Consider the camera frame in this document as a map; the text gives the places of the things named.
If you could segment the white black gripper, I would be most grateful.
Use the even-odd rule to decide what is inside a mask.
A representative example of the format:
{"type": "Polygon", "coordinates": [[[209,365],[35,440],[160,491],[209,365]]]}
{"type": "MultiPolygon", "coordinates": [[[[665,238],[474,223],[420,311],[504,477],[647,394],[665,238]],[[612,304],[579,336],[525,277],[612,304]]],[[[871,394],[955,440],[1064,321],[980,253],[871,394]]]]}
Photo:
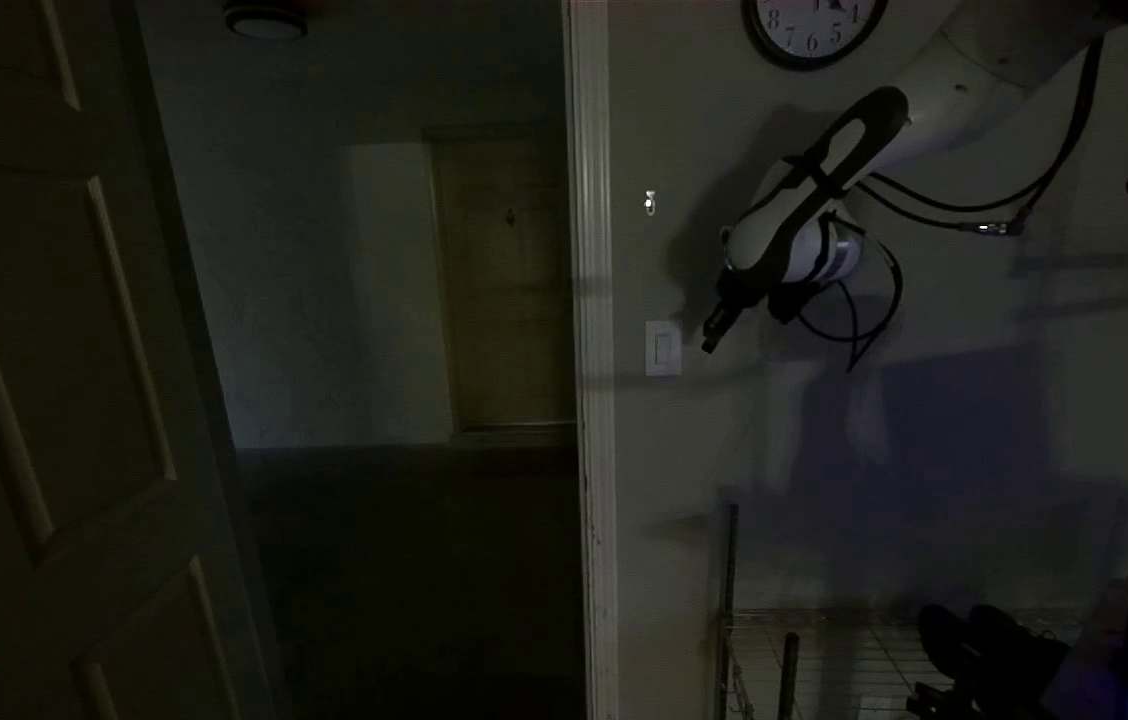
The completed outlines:
{"type": "Polygon", "coordinates": [[[723,233],[718,310],[702,336],[704,352],[747,310],[768,304],[788,325],[813,295],[852,272],[860,229],[840,216],[840,200],[906,126],[907,96],[900,89],[876,89],[840,114],[804,153],[786,159],[786,178],[723,233]]]}

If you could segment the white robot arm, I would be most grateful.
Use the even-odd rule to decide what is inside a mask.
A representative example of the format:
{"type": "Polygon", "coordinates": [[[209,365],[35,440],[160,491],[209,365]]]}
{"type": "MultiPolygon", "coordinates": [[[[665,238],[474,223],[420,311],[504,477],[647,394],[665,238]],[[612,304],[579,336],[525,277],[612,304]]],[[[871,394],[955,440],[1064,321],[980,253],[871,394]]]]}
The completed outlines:
{"type": "Polygon", "coordinates": [[[813,295],[860,259],[865,229],[844,216],[844,195],[900,159],[944,153],[1006,119],[1072,56],[1084,56],[1081,96],[1057,159],[1019,192],[1002,195],[1025,223],[1092,114],[1101,50],[1128,23],[1128,0],[965,0],[933,45],[887,83],[844,109],[804,153],[788,155],[723,233],[718,310],[704,347],[758,304],[798,321],[813,295]]]}

